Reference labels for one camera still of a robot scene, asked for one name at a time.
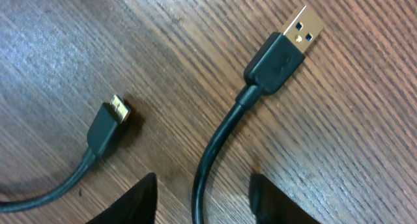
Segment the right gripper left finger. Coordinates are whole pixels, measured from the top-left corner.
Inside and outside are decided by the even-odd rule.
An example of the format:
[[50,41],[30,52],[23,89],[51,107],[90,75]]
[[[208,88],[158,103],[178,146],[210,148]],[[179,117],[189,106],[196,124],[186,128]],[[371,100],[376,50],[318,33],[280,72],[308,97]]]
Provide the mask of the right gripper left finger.
[[87,224],[154,224],[157,200],[157,177],[149,173]]

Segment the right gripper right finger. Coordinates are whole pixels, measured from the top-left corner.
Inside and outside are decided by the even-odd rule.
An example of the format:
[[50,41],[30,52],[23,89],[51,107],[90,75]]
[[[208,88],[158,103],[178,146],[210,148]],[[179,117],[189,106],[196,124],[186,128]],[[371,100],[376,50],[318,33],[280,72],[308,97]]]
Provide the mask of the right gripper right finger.
[[249,201],[259,224],[318,224],[319,222],[292,201],[265,175],[250,177]]

